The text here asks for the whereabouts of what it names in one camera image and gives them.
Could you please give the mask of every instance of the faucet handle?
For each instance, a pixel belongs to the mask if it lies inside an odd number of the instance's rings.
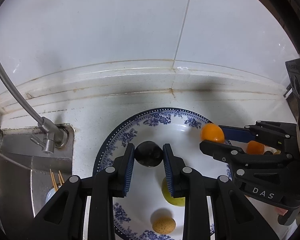
[[[51,137],[53,138],[53,134],[45,134],[43,139],[44,142],[42,142],[37,136],[32,134],[30,140],[41,146],[44,153],[51,154],[54,153],[54,141],[50,139]]]
[[[45,148],[46,147],[46,144],[43,143],[42,141],[40,141],[40,139],[35,136],[35,135],[30,135],[30,140],[33,141],[35,144],[41,146],[42,148]]]

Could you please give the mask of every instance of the faucet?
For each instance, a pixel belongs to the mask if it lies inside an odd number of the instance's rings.
[[[42,151],[47,154],[54,153],[54,148],[63,147],[68,141],[68,134],[65,130],[59,129],[50,119],[42,117],[43,123],[38,127],[44,132],[43,140],[31,135],[30,140],[42,147]]]
[[[36,136],[32,136],[31,141],[42,147],[45,153],[53,153],[54,148],[63,147],[68,141],[68,134],[63,129],[59,129],[50,119],[41,117],[23,98],[18,89],[14,86],[11,79],[8,77],[0,62],[0,79],[6,86],[11,95],[17,102],[31,115],[37,122],[39,129],[44,132],[43,142]]]

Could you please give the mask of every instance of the yellow object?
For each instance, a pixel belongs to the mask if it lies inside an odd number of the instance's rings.
[[[165,198],[167,202],[169,202],[171,205],[178,206],[178,207],[184,207],[186,205],[186,198],[179,197],[179,198],[173,198],[170,195],[170,192],[168,190],[167,185],[167,178],[164,178],[161,184],[161,191],[162,195]]]
[[[265,152],[265,145],[256,141],[249,141],[247,146],[247,154],[263,154]]]
[[[161,235],[170,234],[175,228],[176,222],[171,217],[161,217],[152,225],[153,231]]]
[[[225,135],[222,129],[214,123],[207,123],[200,132],[201,140],[224,143]]]

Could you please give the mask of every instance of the finger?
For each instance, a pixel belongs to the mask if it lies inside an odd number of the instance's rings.
[[[283,209],[283,208],[278,208],[278,207],[274,207],[274,210],[275,210],[279,215],[282,215],[282,216],[284,216],[285,213],[288,212],[288,210]]]

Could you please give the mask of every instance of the tile grout line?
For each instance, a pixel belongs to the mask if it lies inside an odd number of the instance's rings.
[[[176,49],[176,54],[174,55],[174,59],[173,59],[172,68],[174,67],[174,63],[176,61],[176,57],[177,57],[177,53],[178,53],[178,49],[179,49],[179,44],[180,44],[181,36],[182,36],[182,32],[183,32],[183,27],[185,26],[185,22],[186,22],[186,16],[187,16],[188,8],[189,8],[189,3],[190,3],[190,0],[188,0],[187,7],[186,7],[186,12],[185,12],[185,17],[183,18],[183,23],[182,23],[182,27],[181,27],[181,31],[180,31],[180,36],[179,36],[179,41],[178,41],[178,45],[177,45],[177,49]]]

